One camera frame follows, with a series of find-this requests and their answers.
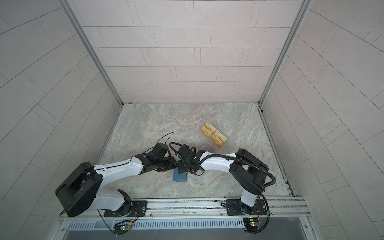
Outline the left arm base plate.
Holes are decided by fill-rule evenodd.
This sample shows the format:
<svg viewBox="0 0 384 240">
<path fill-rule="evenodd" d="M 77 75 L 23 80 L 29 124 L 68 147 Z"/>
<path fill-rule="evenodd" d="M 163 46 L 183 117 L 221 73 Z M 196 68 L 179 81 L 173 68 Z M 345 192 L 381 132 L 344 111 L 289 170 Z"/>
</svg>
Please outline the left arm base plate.
<svg viewBox="0 0 384 240">
<path fill-rule="evenodd" d="M 146 214 L 148 202 L 147 201 L 132 201 L 131 203 L 124 203 L 117 211 L 105 210 L 105 218 L 137 218 L 144 217 Z"/>
</svg>

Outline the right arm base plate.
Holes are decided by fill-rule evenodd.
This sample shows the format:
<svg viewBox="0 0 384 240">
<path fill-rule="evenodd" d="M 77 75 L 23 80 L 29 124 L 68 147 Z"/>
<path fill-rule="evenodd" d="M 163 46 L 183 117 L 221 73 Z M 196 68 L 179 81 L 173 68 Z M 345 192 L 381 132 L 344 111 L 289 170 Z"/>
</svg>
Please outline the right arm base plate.
<svg viewBox="0 0 384 240">
<path fill-rule="evenodd" d="M 253 207 L 243 204 L 240 199 L 227 199 L 225 208 L 229 216 L 266 216 L 267 205 L 263 199 L 257 199 Z"/>
</svg>

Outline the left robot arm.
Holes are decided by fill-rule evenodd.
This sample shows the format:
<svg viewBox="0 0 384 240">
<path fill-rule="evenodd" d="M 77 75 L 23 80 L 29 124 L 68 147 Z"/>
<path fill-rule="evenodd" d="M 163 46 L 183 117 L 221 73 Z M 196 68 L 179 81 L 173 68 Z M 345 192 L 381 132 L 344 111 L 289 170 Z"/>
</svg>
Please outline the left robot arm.
<svg viewBox="0 0 384 240">
<path fill-rule="evenodd" d="M 175 158 L 166 144 L 157 143 L 149 153 L 142 153 L 128 160 L 92 165 L 81 163 L 56 189 L 55 194 L 63 206 L 63 213 L 76 217 L 86 210 L 106 210 L 125 217 L 134 206 L 123 190 L 105 191 L 101 188 L 127 177 L 147 172 L 166 172 L 177 167 Z"/>
</svg>

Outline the clear acrylic card stand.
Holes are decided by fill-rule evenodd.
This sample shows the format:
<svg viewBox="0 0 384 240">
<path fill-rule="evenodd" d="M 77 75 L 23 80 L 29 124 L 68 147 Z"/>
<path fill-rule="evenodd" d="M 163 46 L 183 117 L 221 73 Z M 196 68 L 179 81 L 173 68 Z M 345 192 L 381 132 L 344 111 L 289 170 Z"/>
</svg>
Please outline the clear acrylic card stand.
<svg viewBox="0 0 384 240">
<path fill-rule="evenodd" d="M 207 151 L 220 151 L 224 149 L 227 137 L 210 122 L 198 123 L 196 141 L 200 147 Z"/>
</svg>

